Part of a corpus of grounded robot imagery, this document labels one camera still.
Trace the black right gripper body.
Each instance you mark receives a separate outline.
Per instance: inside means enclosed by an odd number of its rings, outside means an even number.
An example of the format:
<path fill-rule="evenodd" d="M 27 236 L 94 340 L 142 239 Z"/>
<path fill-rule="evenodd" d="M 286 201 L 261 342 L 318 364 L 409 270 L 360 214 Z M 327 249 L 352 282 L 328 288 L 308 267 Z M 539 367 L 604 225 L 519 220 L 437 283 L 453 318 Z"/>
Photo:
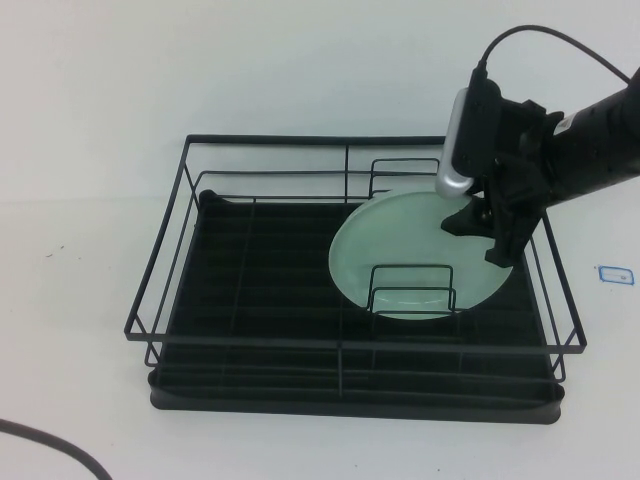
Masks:
<path fill-rule="evenodd" d="M 531 100 L 501 101 L 494 160 L 483 178 L 493 220 L 497 210 L 542 215 L 551 194 L 543 154 L 560 120 L 559 112 L 549 113 Z"/>

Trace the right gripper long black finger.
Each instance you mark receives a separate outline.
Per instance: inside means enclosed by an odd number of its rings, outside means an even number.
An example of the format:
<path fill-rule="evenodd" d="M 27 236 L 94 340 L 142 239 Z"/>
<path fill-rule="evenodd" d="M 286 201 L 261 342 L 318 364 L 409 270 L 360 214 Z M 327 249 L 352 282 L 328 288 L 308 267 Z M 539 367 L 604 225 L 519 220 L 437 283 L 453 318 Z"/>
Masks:
<path fill-rule="evenodd" d="M 540 214 L 495 211 L 492 231 L 494 246 L 486 251 L 485 260 L 496 266 L 513 266 L 523 255 L 540 219 Z"/>

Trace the right gripper short black finger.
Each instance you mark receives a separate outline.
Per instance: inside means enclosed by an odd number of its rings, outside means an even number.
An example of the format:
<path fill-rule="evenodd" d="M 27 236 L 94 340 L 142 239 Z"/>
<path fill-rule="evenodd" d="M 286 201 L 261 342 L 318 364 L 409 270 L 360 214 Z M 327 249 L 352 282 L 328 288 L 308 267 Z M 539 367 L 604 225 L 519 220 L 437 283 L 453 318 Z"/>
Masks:
<path fill-rule="evenodd" d="M 441 229 L 454 236 L 492 236 L 493 215 L 485 199 L 469 203 L 441 222 Z"/>

